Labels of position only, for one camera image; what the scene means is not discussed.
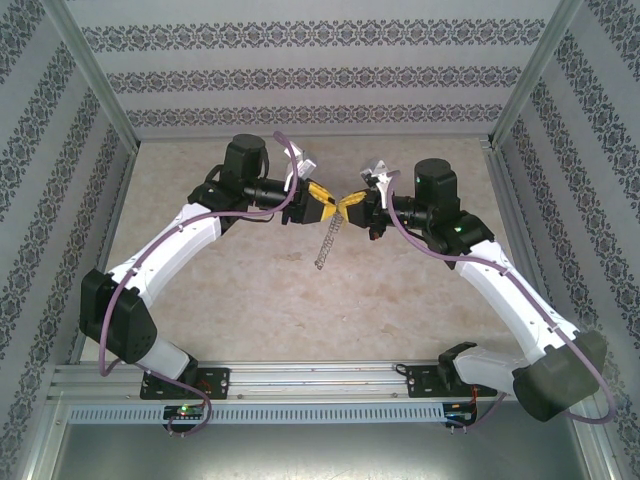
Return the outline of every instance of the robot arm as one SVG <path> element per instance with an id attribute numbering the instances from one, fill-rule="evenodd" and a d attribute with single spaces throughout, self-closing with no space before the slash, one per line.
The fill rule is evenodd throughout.
<path id="1" fill-rule="evenodd" d="M 365 165 L 361 175 L 368 190 L 343 199 L 338 209 L 351 223 L 379 239 L 391 225 L 386 205 L 389 176 L 382 160 Z M 395 213 L 407 229 L 421 230 L 437 253 L 482 258 L 509 271 L 535 302 L 602 371 L 606 344 L 597 332 L 580 333 L 555 312 L 509 262 L 494 235 L 477 217 L 460 210 L 457 178 L 448 162 L 429 159 L 414 171 L 415 197 L 394 197 Z M 490 352 L 475 343 L 457 345 L 439 357 L 439 374 L 450 388 L 466 383 L 515 395 L 534 418 L 546 421 L 598 389 L 598 383 L 562 339 L 544 321 L 523 293 L 498 270 L 474 262 L 446 262 L 488 301 L 520 345 L 523 355 Z"/>
<path id="2" fill-rule="evenodd" d="M 295 147 L 298 185 L 293 200 L 282 211 L 282 223 L 313 223 L 336 211 L 329 192 L 308 179 L 315 168 L 306 152 Z M 173 276 L 202 248 L 220 238 L 239 217 L 208 217 L 183 227 L 203 214 L 246 212 L 250 206 L 268 209 L 282 203 L 291 187 L 291 171 L 285 181 L 266 177 L 268 156 L 264 141 L 253 135 L 236 135 L 228 145 L 223 165 L 216 166 L 189 195 L 173 221 L 149 244 L 121 265 L 104 274 L 89 272 L 82 281 L 80 329 L 100 341 L 107 305 L 115 288 L 132 270 L 149 246 L 176 226 L 144 261 L 118 297 L 107 336 L 107 349 L 125 363 L 138 364 L 172 380 L 192 385 L 198 362 L 158 335 L 148 309 Z"/>

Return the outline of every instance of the enclosure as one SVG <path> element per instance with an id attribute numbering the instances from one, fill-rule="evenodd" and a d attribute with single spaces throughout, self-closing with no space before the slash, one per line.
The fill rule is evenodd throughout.
<path id="1" fill-rule="evenodd" d="M 238 466 L 246 448 L 255 478 L 640 477 L 637 9 L 638 0 L 3 0 L 0 476 L 86 478 L 87 459 L 108 452 L 96 471 L 137 478 L 155 450 L 174 459 L 158 461 L 154 478 L 254 478 Z M 78 329 L 83 277 L 169 224 L 236 134 L 263 137 L 269 178 L 284 179 L 275 130 L 314 154 L 312 178 L 336 201 L 367 188 L 360 168 L 372 158 L 400 170 L 398 195 L 413 195 L 418 161 L 450 162 L 462 208 L 559 314 L 605 338 L 615 420 L 534 423 L 511 399 L 487 433 L 473 432 L 479 439 L 423 429 L 403 413 L 422 404 L 408 402 L 393 366 L 433 362 L 465 341 L 518 354 L 512 332 L 395 228 L 370 241 L 344 222 L 319 270 L 329 222 L 282 225 L 279 215 L 234 224 L 150 309 L 164 338 L 238 372 L 229 399 L 214 402 L 221 417 L 200 443 L 177 446 L 146 425 L 158 418 L 119 414 L 152 405 L 153 416 L 161 403 L 139 399 L 132 366 L 99 377 L 98 345 Z M 315 390 L 324 403 L 304 389 L 316 370 L 326 373 Z M 275 383 L 260 376 L 268 372 Z M 261 415 L 270 402 L 296 421 L 255 425 L 238 413 Z M 305 405 L 401 412 L 314 425 L 297 421 Z M 596 394 L 574 411 L 602 416 L 606 402 Z M 92 417 L 100 412 L 122 417 Z M 430 453 L 418 459 L 421 445 Z"/>

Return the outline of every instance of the beige floor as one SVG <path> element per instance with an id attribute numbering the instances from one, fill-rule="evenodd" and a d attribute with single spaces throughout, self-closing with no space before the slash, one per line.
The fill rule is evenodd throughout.
<path id="1" fill-rule="evenodd" d="M 463 207 L 480 216 L 506 245 L 477 139 L 419 137 L 295 138 L 314 152 L 313 178 L 337 197 L 365 187 L 358 175 L 379 156 L 413 194 L 413 165 L 449 160 Z M 143 144 L 117 230 L 110 267 L 124 261 L 186 201 L 228 140 Z M 267 142 L 271 174 L 287 158 Z M 200 360 L 432 359 L 465 340 L 504 352 L 517 344 L 484 299 L 444 263 L 415 250 L 390 228 L 376 241 L 346 225 L 325 268 L 314 260 L 328 222 L 282 226 L 239 222 L 205 248 L 167 286 L 151 313 L 162 335 Z M 88 340 L 84 360 L 95 360 Z"/>

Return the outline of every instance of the metal spring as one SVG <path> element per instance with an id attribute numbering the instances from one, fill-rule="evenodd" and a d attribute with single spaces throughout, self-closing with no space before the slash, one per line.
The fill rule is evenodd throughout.
<path id="1" fill-rule="evenodd" d="M 339 212 L 334 213 L 333 217 L 331 217 L 331 223 L 329 223 L 329 231 L 322 241 L 320 253 L 318 253 L 316 261 L 313 262 L 318 270 L 322 270 L 322 267 L 324 267 L 324 263 L 327 261 L 327 255 L 329 255 L 331 247 L 333 247 L 334 236 L 340 230 L 343 221 L 344 217 L 340 215 Z"/>

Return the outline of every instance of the patterned wallpaper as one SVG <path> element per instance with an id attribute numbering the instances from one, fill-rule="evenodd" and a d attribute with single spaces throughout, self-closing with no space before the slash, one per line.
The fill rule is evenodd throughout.
<path id="1" fill-rule="evenodd" d="M 37 0 L 0 1 L 0 479 L 77 334 L 129 155 Z"/>
<path id="2" fill-rule="evenodd" d="M 557 1 L 68 5 L 144 140 L 489 133 Z"/>
<path id="3" fill-rule="evenodd" d="M 608 341 L 624 478 L 640 477 L 639 27 L 629 0 L 586 1 L 501 146 L 547 294 Z"/>

